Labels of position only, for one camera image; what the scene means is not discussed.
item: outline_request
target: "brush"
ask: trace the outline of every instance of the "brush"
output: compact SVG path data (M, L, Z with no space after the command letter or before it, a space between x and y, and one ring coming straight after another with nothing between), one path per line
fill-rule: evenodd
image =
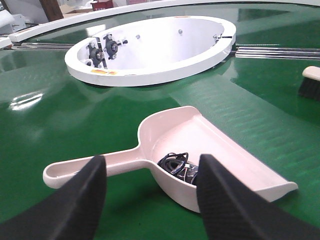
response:
M298 94L305 98L320 101L320 67L308 66L302 75L304 79L298 90Z

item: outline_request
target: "dustpan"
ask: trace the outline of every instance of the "dustpan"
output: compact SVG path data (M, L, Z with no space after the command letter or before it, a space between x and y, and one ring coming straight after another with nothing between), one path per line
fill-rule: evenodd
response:
M150 169L154 179L174 201L199 212L196 186L163 170L158 161L168 153L188 152L188 162L199 165L201 154L211 154L236 178L269 202L298 188L205 119L193 106L183 106L154 113L138 127L135 148L106 153L107 176L142 168ZM51 188L60 188L90 159L84 157L48 165L43 180Z

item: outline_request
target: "black bristles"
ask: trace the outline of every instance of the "black bristles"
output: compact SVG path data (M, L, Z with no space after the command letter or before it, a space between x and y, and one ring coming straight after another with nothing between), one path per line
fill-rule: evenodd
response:
M304 77L298 94L308 99L320 101L320 81Z

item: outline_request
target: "oval opening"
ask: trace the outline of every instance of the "oval opening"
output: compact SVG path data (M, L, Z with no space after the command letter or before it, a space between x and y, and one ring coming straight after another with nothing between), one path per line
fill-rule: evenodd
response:
M231 22L215 17L148 19L86 38L67 52L65 62L71 75L91 84L160 84L220 63L231 52L235 34Z

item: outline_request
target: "green floor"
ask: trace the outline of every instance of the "green floor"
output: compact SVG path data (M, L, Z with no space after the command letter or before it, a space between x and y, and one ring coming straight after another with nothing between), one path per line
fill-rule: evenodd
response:
M320 43L315 31L320 8L293 4L160 8L67 27L29 41L76 43L95 25L174 15L234 18L237 45L317 48ZM70 76L64 55L0 51L0 222L54 191L42 180L48 164L133 148L145 117L192 105L243 148L296 182L299 190L276 204L320 227L320 103L297 95L303 69L320 66L319 61L229 57L213 69L166 84L97 88ZM38 102L26 108L12 104L30 93L39 96ZM200 215L171 200L142 169L108 178L95 239L207 237Z

